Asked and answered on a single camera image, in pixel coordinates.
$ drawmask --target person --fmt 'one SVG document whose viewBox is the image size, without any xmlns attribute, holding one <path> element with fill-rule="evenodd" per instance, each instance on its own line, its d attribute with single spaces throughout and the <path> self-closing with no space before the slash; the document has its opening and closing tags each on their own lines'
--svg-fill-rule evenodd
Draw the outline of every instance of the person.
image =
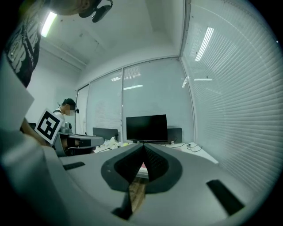
<svg viewBox="0 0 283 226">
<path fill-rule="evenodd" d="M 63 125 L 64 125 L 65 123 L 64 115 L 74 116 L 75 110 L 76 110 L 76 103 L 74 102 L 73 99 L 68 98 L 68 99 L 65 99 L 63 103 L 61 104 L 61 106 L 57 108 L 55 111 L 53 111 L 53 113 L 64 120 L 63 121 Z"/>
<path fill-rule="evenodd" d="M 97 0 L 23 0 L 16 15 L 17 26 L 8 38 L 3 50 L 13 72 L 27 88 L 31 75 L 38 63 L 41 30 L 47 13 L 52 11 L 59 15 L 75 15 L 93 8 Z M 37 134 L 26 119 L 21 131 L 34 137 L 41 145 L 48 145 Z"/>
</svg>

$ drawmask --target ceiling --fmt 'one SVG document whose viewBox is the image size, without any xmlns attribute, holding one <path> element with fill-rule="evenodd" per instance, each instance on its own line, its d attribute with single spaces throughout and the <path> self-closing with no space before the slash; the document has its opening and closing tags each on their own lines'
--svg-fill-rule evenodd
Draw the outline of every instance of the ceiling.
<svg viewBox="0 0 283 226">
<path fill-rule="evenodd" d="M 47 37 L 42 37 L 41 48 L 83 70 L 91 60 L 100 58 L 116 45 L 126 45 L 156 31 L 170 36 L 166 29 L 170 18 L 164 18 L 162 9 L 173 0 L 113 2 L 112 9 L 97 23 L 91 17 L 58 15 Z M 109 1 L 102 0 L 99 7 L 106 4 Z"/>
</svg>

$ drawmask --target man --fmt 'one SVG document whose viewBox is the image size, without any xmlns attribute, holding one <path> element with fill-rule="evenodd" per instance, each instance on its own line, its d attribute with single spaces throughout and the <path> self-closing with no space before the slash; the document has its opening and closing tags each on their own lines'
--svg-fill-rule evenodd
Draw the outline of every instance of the man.
<svg viewBox="0 0 283 226">
<path fill-rule="evenodd" d="M 74 102 L 73 99 L 68 98 L 65 99 L 62 105 L 59 108 L 57 108 L 55 111 L 53 111 L 53 113 L 59 116 L 61 119 L 63 119 L 64 120 L 63 123 L 65 123 L 64 115 L 74 116 L 75 110 L 76 110 L 76 103 Z"/>
<path fill-rule="evenodd" d="M 13 72 L 27 87 L 39 57 L 41 30 L 47 13 L 74 15 L 90 10 L 97 0 L 25 0 L 18 11 L 19 22 L 8 39 L 4 54 Z M 45 140 L 24 119 L 21 127 L 25 134 L 34 137 L 42 145 Z"/>
</svg>

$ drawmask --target black slot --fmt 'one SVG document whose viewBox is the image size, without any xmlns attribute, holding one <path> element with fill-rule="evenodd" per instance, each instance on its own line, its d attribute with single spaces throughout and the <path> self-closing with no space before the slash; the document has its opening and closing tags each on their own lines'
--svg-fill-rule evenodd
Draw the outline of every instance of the black slot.
<svg viewBox="0 0 283 226">
<path fill-rule="evenodd" d="M 65 170 L 71 170 L 74 168 L 78 168 L 81 166 L 84 166 L 85 164 L 83 162 L 75 162 L 75 163 L 71 163 L 71 164 L 67 164 L 67 165 L 63 165 Z"/>
<path fill-rule="evenodd" d="M 207 186 L 229 215 L 233 215 L 244 207 L 220 180 L 209 181 L 207 182 Z"/>
</svg>

